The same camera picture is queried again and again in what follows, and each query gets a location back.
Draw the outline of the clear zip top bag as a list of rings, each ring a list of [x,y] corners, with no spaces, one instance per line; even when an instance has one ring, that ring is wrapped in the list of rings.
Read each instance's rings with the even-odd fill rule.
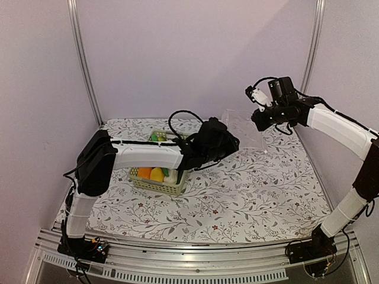
[[[268,152],[263,135],[252,122],[249,111],[227,109],[223,112],[221,121],[227,126],[228,131],[239,139],[241,149]]]

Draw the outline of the green cucumber toy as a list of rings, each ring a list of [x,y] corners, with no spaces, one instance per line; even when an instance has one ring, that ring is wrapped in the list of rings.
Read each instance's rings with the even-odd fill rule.
[[[169,176],[169,170],[167,168],[162,168],[163,174]]]

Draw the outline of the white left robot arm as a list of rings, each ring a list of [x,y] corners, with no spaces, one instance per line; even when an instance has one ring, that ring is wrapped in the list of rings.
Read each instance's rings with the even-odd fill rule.
[[[123,140],[98,130],[64,174],[73,182],[68,195],[64,234],[65,247],[76,257],[88,252],[86,222],[97,198],[108,190],[112,172],[129,167],[161,167],[179,171],[214,166],[239,149],[240,141],[217,118],[202,121],[200,129],[187,137],[171,128],[171,141]]]

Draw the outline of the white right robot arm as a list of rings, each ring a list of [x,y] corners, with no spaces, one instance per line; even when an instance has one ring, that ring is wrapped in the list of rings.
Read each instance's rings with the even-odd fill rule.
[[[352,182],[350,190],[313,230],[313,240],[307,243],[306,253],[318,258],[328,250],[329,240],[354,222],[364,208],[378,197],[378,133],[343,116],[319,97],[282,96],[269,99],[265,94],[253,91],[249,99],[258,104],[252,121],[259,131],[276,124],[305,126],[342,146],[340,153],[348,154],[354,159],[354,165],[359,166],[356,177],[349,178]]]

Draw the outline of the green bok choy toy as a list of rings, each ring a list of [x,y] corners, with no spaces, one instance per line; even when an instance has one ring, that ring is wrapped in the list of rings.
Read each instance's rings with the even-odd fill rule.
[[[180,184],[182,178],[184,175],[184,171],[175,170],[175,169],[169,169],[168,170],[168,176],[164,177],[164,182],[171,184],[171,185],[178,185]]]

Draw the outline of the yellow lemon toy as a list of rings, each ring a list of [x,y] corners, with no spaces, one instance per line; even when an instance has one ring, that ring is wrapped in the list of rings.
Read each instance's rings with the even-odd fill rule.
[[[150,172],[149,179],[156,182],[163,182],[165,178],[165,174],[160,167],[155,167]]]

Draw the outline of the orange fruit toy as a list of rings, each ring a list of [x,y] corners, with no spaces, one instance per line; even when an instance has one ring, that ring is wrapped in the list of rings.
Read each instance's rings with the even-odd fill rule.
[[[137,176],[142,179],[150,179],[151,171],[151,167],[140,167],[138,168]]]

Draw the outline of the beige perforated plastic basket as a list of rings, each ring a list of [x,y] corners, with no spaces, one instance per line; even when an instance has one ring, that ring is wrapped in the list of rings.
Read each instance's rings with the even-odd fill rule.
[[[166,137],[166,141],[172,140],[175,138],[174,134],[170,131],[164,131],[164,130],[153,130],[150,134],[161,135]],[[188,171],[184,171],[183,178],[178,185],[171,185],[165,182],[156,182],[152,181],[150,179],[142,179],[137,176],[138,167],[133,167],[129,171],[129,178],[133,182],[133,185],[140,189],[147,189],[150,191],[155,191],[159,193],[165,193],[168,195],[174,195],[179,196],[185,191],[185,181],[187,179]]]

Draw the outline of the floral patterned tablecloth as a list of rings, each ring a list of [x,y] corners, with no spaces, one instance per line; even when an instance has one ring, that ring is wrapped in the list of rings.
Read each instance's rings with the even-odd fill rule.
[[[308,237],[329,214],[297,135],[271,128],[263,150],[241,148],[218,165],[189,172],[180,196],[139,189],[128,169],[87,217],[68,231],[86,230],[190,243],[255,243]]]

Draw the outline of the aluminium front rail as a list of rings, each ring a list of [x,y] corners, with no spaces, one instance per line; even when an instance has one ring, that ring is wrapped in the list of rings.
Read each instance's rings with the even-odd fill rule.
[[[101,234],[109,243],[105,263],[88,263],[86,275],[57,250],[60,230],[39,232],[24,283],[372,283],[353,231],[336,236],[331,274],[307,273],[290,263],[286,241],[194,244]]]

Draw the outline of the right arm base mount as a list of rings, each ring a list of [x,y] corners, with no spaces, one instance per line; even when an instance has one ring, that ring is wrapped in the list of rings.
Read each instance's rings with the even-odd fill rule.
[[[334,238],[323,236],[313,236],[308,241],[290,242],[285,247],[285,255],[291,264],[332,256],[336,252],[337,248]]]

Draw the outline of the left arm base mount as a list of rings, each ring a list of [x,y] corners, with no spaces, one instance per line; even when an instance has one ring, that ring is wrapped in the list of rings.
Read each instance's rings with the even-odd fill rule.
[[[72,256],[79,260],[104,264],[109,251],[109,243],[101,241],[98,237],[87,240],[85,237],[69,238],[62,235],[57,252],[67,256]]]

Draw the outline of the left aluminium frame post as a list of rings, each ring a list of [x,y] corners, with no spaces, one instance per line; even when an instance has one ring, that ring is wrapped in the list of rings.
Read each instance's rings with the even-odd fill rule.
[[[76,0],[68,0],[68,11],[70,17],[70,24],[72,27],[73,39],[76,48],[76,53],[78,56],[79,65],[81,68],[82,78],[85,85],[86,93],[89,99],[89,104],[92,109],[95,121],[99,127],[104,124],[102,115],[100,112],[97,97],[95,95],[94,86],[92,83],[88,62],[85,54],[85,46],[81,33],[81,26],[78,13],[78,5]]]

